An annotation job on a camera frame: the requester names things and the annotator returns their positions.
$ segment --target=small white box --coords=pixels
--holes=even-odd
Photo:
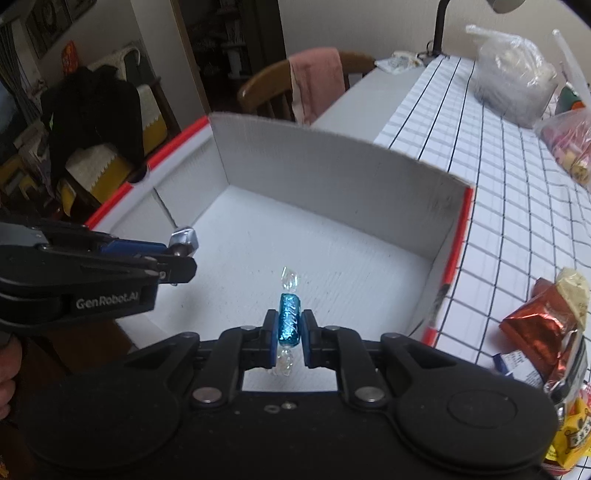
[[[199,238],[197,274],[161,285],[152,312],[120,320],[139,347],[184,331],[216,339],[277,309],[281,272],[300,277],[320,326],[367,340],[399,332],[430,343],[462,250],[472,189],[409,157],[347,137],[254,116],[214,114],[151,159],[89,221],[121,238]],[[289,377],[245,375],[245,390],[330,390],[301,349]]]

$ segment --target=picture frame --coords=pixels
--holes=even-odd
[[[37,0],[25,24],[35,52],[41,58],[70,28],[72,19],[65,0]]]
[[[66,0],[72,21],[78,20],[95,3],[96,0]]]

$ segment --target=human hand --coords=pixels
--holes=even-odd
[[[14,395],[15,383],[13,378],[21,369],[22,347],[18,339],[13,336],[8,345],[0,349],[0,420],[10,413],[10,399]]]

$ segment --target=desk lamp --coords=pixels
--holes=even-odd
[[[512,12],[519,7],[525,0],[486,0],[491,8],[498,14]],[[445,22],[445,12],[450,0],[441,0],[437,7],[437,21],[435,22],[435,37],[433,39],[433,51],[431,57],[441,55],[441,42],[443,41],[443,24]]]

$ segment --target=white tablecloth with black lines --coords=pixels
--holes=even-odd
[[[554,280],[561,268],[574,267],[591,281],[591,201],[532,130],[475,99],[474,73],[473,60],[432,61],[375,143],[475,185],[436,348],[490,368],[492,355],[514,349],[499,322],[528,299],[538,278]],[[591,355],[591,315],[585,337]],[[563,478],[590,474],[584,458]]]

